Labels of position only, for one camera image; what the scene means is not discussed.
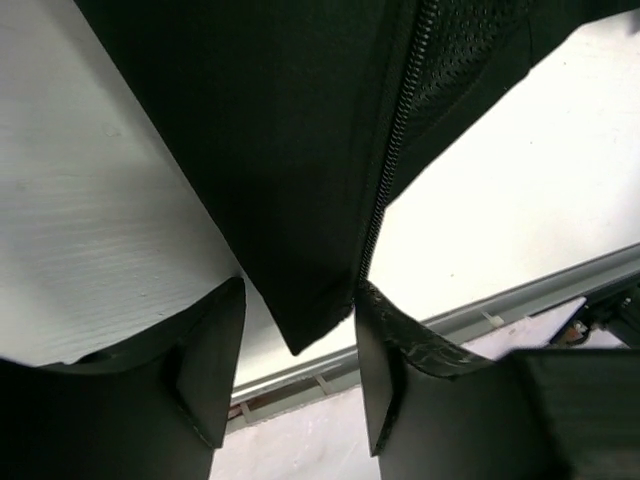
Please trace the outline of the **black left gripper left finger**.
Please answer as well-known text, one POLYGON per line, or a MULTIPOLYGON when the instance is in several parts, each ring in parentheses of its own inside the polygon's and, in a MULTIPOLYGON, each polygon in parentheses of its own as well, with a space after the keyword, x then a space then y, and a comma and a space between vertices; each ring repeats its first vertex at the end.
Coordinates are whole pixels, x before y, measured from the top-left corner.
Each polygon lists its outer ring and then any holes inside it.
POLYGON ((1 364, 5 479, 205 479, 222 446, 246 311, 231 278, 72 364, 1 364))

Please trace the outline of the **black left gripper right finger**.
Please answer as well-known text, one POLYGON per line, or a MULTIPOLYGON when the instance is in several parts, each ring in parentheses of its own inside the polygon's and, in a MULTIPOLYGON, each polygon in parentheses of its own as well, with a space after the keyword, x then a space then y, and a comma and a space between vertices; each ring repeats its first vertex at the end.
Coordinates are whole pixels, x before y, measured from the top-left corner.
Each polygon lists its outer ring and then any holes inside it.
POLYGON ((635 479, 639 353, 479 356, 374 285, 355 299, 371 454, 385 479, 635 479))

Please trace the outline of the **black zip jacket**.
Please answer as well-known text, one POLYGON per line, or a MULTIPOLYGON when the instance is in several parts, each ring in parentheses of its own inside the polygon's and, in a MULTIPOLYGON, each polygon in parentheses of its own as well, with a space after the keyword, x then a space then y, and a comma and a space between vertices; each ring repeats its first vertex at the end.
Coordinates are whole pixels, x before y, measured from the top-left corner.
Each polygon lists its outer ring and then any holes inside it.
POLYGON ((387 205, 578 27, 635 1, 82 1, 293 354, 387 205))

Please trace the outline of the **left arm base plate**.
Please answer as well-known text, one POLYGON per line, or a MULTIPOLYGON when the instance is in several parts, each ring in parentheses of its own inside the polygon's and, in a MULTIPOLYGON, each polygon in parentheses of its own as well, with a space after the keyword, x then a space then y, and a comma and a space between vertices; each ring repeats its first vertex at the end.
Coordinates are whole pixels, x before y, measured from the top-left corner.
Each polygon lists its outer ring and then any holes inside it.
POLYGON ((548 345, 584 345, 596 330, 608 332, 630 348, 639 347, 639 285, 597 292, 572 314, 548 345))

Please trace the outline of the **aluminium front table rail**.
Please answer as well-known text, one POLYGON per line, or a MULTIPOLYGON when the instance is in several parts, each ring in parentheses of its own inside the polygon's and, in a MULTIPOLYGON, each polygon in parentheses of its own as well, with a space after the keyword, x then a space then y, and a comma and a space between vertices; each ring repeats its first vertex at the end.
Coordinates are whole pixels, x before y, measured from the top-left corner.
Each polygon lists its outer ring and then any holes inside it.
MULTIPOLYGON (((441 313, 422 322, 457 343, 494 329, 492 317, 510 324, 585 297, 639 275, 637 244, 441 313)), ((321 340, 292 355, 254 288, 247 294, 247 325, 231 395, 246 402, 344 365, 356 356, 353 320, 347 319, 321 340)))

